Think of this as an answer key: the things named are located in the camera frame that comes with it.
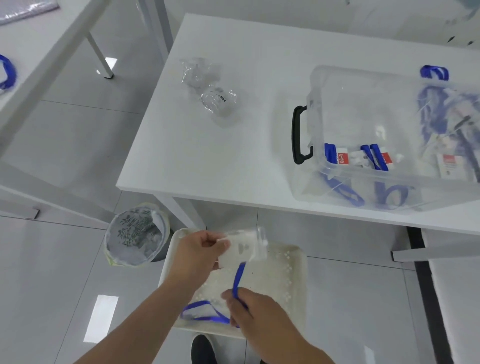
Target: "black shoe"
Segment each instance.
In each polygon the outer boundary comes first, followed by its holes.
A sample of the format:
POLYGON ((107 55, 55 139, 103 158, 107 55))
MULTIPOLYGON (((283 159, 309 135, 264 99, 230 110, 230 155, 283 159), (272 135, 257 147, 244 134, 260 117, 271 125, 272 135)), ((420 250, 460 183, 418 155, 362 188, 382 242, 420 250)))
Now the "black shoe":
POLYGON ((204 334, 193 338, 191 358, 192 364, 217 364, 212 343, 204 334))

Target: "person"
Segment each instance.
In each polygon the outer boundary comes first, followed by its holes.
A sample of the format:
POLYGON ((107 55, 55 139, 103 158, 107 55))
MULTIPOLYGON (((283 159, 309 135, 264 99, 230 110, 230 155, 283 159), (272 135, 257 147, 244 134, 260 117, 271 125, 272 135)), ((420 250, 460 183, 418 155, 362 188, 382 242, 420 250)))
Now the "person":
MULTIPOLYGON (((165 281, 118 327, 75 364, 150 364, 168 332, 195 291, 207 280, 217 259, 229 247, 220 233, 198 231, 182 238, 165 281)), ((239 326, 252 348, 269 364, 334 364, 322 350, 309 344, 272 298, 239 288, 248 310, 222 293, 230 310, 230 323, 239 326)), ((192 343, 192 364, 216 364, 213 348, 204 335, 192 343)))

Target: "person's left hand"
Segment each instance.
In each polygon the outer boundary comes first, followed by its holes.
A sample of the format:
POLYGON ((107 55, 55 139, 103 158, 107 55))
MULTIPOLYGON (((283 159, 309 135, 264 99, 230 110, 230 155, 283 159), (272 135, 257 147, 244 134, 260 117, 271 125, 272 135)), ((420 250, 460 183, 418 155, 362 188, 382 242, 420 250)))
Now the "person's left hand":
POLYGON ((218 269, 218 257, 230 247, 228 240, 216 242, 223 237, 221 233, 206 230, 183 237, 175 252, 168 278, 190 287, 193 294, 205 283, 210 272, 218 269))

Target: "box handle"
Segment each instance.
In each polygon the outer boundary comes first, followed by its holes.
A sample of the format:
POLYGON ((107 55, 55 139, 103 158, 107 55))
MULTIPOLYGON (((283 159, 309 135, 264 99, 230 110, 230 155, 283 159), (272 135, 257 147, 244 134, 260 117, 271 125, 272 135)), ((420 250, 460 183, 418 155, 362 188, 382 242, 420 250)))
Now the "box handle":
POLYGON ((313 146, 310 146, 310 153, 304 156, 300 152, 300 114, 302 114, 307 109, 306 106, 297 106, 293 110, 293 119, 292 119, 292 152, 293 152, 293 161, 296 164, 302 164, 307 159, 313 157, 313 146))

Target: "white table leg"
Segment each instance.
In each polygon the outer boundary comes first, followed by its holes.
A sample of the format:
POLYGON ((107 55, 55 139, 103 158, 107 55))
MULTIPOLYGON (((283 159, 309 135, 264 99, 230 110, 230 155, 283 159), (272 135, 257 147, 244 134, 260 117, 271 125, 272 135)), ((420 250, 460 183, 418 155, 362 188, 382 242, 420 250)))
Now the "white table leg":
POLYGON ((142 12, 148 31, 158 44, 160 56, 165 64, 173 45, 173 36, 165 2, 164 0, 138 0, 137 4, 142 12))
POLYGON ((100 50, 100 48, 96 44, 95 39, 93 39, 92 34, 90 32, 88 32, 86 38, 88 40, 88 43, 90 43, 90 45, 93 49, 93 52, 96 55, 96 58, 98 59, 98 62, 97 62, 98 71, 100 72, 100 74, 103 77, 112 78, 113 77, 113 71, 110 68, 110 66, 108 65, 107 61, 105 60, 105 57, 103 56, 102 51, 100 50))
POLYGON ((0 188, 35 201, 110 223, 114 213, 0 161, 0 188))
POLYGON ((193 207, 190 200, 175 198, 168 194, 156 193, 154 196, 165 205, 187 228, 206 229, 205 223, 193 207))
POLYGON ((9 215, 19 216, 21 218, 34 219, 38 216, 40 210, 17 204, 15 202, 0 200, 0 211, 7 212, 9 215))
POLYGON ((420 262, 438 258, 479 256, 480 242, 449 244, 430 248, 397 250, 392 252, 395 262, 420 262))

